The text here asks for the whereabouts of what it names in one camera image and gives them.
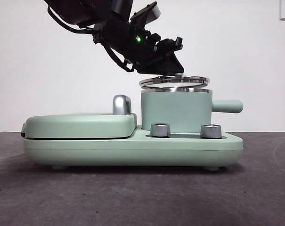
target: green led light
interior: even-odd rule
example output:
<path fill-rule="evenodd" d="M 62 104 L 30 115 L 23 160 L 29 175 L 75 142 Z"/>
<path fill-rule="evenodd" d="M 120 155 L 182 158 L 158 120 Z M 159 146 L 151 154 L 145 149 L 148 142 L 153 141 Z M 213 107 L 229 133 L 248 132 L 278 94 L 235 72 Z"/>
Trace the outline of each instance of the green led light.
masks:
<path fill-rule="evenodd" d="M 141 42 L 141 37 L 139 35 L 136 36 L 136 41 Z"/>

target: dark gray countertop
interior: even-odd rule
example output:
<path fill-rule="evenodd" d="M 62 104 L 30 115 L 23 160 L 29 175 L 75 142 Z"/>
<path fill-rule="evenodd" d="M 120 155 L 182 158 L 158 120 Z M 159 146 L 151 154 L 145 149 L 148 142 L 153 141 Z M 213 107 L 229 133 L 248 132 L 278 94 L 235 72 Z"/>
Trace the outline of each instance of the dark gray countertop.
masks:
<path fill-rule="evenodd" d="M 239 163 L 53 171 L 0 133 L 0 226 L 285 226 L 285 133 L 232 133 Z"/>

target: small pot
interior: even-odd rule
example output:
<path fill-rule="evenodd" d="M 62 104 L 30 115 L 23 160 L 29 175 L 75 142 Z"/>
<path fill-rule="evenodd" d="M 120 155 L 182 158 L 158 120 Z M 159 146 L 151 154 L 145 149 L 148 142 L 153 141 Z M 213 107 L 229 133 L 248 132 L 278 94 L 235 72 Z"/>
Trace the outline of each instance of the small pot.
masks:
<path fill-rule="evenodd" d="M 212 112 L 240 113 L 239 100 L 212 101 L 212 91 L 195 88 L 146 89 L 141 93 L 142 129 L 168 123 L 173 133 L 197 133 L 211 124 Z"/>

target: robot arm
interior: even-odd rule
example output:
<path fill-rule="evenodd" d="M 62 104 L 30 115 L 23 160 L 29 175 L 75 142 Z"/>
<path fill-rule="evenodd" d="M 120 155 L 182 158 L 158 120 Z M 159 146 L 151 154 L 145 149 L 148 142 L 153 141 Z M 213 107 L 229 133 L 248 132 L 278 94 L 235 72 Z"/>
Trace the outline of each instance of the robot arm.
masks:
<path fill-rule="evenodd" d="M 130 17 L 133 0 L 45 0 L 50 16 L 74 33 L 92 34 L 95 44 L 104 46 L 109 56 L 127 72 L 145 74 L 183 73 L 174 51 L 182 49 L 182 39 L 164 39 L 145 30 L 160 16 L 157 2 Z M 74 29 L 67 24 L 75 24 Z M 113 49 L 124 56 L 122 62 Z"/>

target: mint green appliance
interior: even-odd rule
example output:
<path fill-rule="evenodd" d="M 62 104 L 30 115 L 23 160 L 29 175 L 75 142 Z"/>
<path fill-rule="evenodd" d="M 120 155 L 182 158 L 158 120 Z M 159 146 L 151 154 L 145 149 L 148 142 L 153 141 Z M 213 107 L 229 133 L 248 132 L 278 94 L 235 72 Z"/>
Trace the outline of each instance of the mint green appliance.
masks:
<path fill-rule="evenodd" d="M 238 100 L 213 101 L 209 80 L 176 74 L 140 83 L 142 126 L 131 100 L 117 95 L 112 113 L 36 116 L 23 125 L 26 155 L 53 169 L 67 166 L 200 166 L 236 163 L 241 138 L 221 132 L 212 111 L 239 113 Z"/>

